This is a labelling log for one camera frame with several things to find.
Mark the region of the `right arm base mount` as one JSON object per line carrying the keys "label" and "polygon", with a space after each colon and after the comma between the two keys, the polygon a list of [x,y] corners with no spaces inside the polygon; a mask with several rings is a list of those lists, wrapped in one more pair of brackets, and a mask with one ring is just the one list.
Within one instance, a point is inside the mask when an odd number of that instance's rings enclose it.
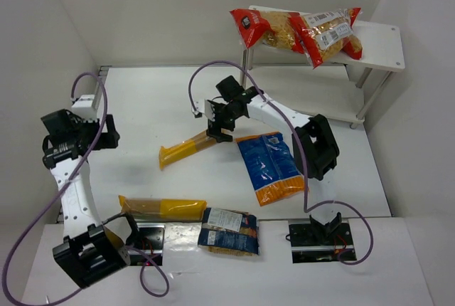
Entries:
{"label": "right arm base mount", "polygon": [[310,220],[289,221],[285,239],[290,242],[292,263],[327,263],[357,260],[350,225],[342,221],[326,237]]}

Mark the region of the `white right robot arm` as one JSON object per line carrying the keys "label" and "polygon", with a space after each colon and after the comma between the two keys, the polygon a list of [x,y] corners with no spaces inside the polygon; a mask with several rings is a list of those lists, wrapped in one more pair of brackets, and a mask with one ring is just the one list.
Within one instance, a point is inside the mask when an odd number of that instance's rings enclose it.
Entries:
{"label": "white right robot arm", "polygon": [[304,178],[304,212],[320,237],[331,235],[341,224],[341,214],[333,210],[335,201],[331,187],[321,184],[316,195],[322,200],[309,205],[309,180],[323,181],[337,165],[340,154],[337,142],[323,115],[308,116],[273,100],[256,83],[243,88],[232,76],[216,85],[222,102],[204,100],[194,107],[194,113],[208,119],[207,135],[217,142],[231,142],[235,122],[241,117],[260,121],[291,139],[291,149],[296,168]]}

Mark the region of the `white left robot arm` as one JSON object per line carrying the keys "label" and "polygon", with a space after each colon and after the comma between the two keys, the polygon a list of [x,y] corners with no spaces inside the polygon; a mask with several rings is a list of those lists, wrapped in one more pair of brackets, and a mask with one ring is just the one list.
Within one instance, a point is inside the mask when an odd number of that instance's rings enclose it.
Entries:
{"label": "white left robot arm", "polygon": [[63,243],[53,248],[55,262],[85,289],[130,264],[124,241],[97,212],[90,185],[90,150],[114,149],[120,136],[111,114],[88,121],[69,110],[41,118],[43,164],[58,188],[63,211]]}

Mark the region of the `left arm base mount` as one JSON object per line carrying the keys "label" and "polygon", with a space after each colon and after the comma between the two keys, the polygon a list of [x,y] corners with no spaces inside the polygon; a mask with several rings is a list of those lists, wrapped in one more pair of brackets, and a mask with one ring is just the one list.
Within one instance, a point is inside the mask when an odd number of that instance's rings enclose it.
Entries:
{"label": "left arm base mount", "polygon": [[131,233],[127,238],[126,244],[142,250],[147,255],[151,255],[155,264],[162,266],[165,224],[138,223],[137,228],[138,232],[135,234]]}

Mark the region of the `blue orange spaghetti bag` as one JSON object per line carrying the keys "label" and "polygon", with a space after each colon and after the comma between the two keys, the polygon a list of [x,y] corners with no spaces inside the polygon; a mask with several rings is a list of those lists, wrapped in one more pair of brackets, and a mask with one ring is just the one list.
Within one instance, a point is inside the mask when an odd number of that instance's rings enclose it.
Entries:
{"label": "blue orange spaghetti bag", "polygon": [[290,149],[280,132],[235,140],[260,206],[293,196],[305,189]]}

